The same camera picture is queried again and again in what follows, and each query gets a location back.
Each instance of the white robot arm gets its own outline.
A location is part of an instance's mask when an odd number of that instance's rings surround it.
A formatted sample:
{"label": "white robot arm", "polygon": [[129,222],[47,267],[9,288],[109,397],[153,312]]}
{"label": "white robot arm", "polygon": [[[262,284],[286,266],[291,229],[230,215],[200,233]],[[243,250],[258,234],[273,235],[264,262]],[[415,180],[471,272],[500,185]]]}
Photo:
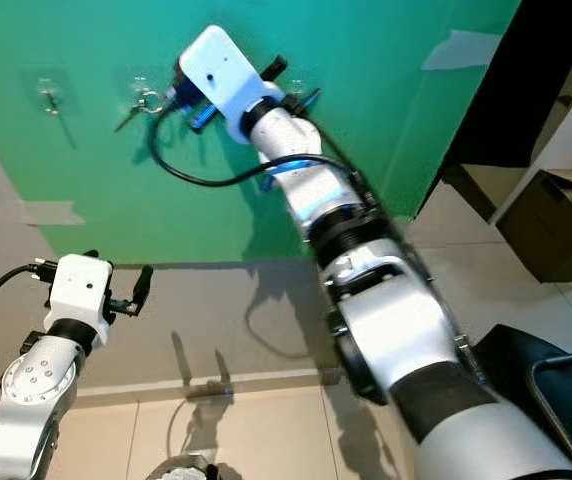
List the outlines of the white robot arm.
{"label": "white robot arm", "polygon": [[33,276],[52,283],[46,334],[13,361],[1,379],[0,480],[45,477],[57,445],[59,422],[77,392],[77,377],[91,351],[108,341],[115,313],[138,315],[150,289],[144,267],[133,300],[113,300],[113,267],[85,255],[58,263],[38,260]]}
{"label": "white robot arm", "polygon": [[[426,269],[363,177],[337,149],[343,165],[320,155],[324,132],[294,115],[298,108],[257,74],[220,27],[199,35],[181,54],[176,72],[166,113],[180,110],[192,127],[202,119],[194,128],[199,130],[207,123],[204,115],[221,112],[231,137],[252,144],[260,162],[271,167],[268,173],[310,243],[335,306],[331,334],[351,383],[360,395],[401,415],[417,443],[417,477],[572,478],[564,453],[484,385]],[[170,167],[156,149],[157,127],[151,152],[173,175],[211,187],[250,176],[205,181]]]}

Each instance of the floor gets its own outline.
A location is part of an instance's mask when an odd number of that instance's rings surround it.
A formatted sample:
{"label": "floor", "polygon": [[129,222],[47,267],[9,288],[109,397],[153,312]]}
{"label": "floor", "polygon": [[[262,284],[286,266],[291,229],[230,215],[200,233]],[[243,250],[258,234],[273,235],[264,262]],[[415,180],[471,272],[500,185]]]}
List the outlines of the floor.
{"label": "floor", "polygon": [[[438,187],[407,232],[473,342],[502,322],[572,351],[572,284],[539,284],[451,187]],[[399,422],[345,383],[73,410],[48,478],[143,480],[187,451],[216,462],[224,480],[413,478]]]}

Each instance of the cardboard box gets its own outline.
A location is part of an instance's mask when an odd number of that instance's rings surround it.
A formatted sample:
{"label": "cardboard box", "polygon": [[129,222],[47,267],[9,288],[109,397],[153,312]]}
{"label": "cardboard box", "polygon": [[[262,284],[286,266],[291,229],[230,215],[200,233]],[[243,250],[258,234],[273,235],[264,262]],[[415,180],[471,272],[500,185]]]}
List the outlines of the cardboard box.
{"label": "cardboard box", "polygon": [[497,228],[540,282],[571,282],[572,170],[538,172]]}

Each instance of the green wall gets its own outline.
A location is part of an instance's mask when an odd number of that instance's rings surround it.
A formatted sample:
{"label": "green wall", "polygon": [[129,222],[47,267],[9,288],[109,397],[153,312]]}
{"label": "green wall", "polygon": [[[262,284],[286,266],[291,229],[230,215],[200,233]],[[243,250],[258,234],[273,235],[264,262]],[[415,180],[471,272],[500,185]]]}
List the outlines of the green wall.
{"label": "green wall", "polygon": [[[0,0],[0,161],[26,201],[74,200],[84,226],[41,227],[59,252],[97,248],[116,262],[212,262],[300,255],[279,191],[256,182],[200,189],[148,157],[137,118],[113,129],[133,77],[165,90],[179,52],[221,25],[258,69],[289,61],[285,90],[322,88],[313,114],[397,216],[413,216],[484,74],[424,72],[450,29],[503,33],[517,0]],[[43,112],[38,79],[60,89]],[[179,118],[165,155],[222,178],[257,162],[221,119],[201,136]]]}

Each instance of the white wall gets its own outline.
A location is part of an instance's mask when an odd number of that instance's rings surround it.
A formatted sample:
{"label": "white wall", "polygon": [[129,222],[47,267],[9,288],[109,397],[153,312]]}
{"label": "white wall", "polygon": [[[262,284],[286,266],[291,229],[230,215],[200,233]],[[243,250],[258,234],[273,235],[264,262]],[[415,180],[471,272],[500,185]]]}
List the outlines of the white wall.
{"label": "white wall", "polygon": [[[0,206],[17,199],[0,167]],[[36,256],[53,258],[38,229],[0,225],[0,275]],[[130,296],[137,274],[116,271],[115,296]],[[42,330],[46,298],[47,286],[27,274],[0,291],[0,374],[30,330]],[[177,380],[180,365],[188,374],[186,364],[194,378],[217,375],[216,349],[231,374],[332,366],[324,312],[308,259],[161,267],[142,315],[116,322],[80,386]],[[248,323],[274,351],[249,333]]]}

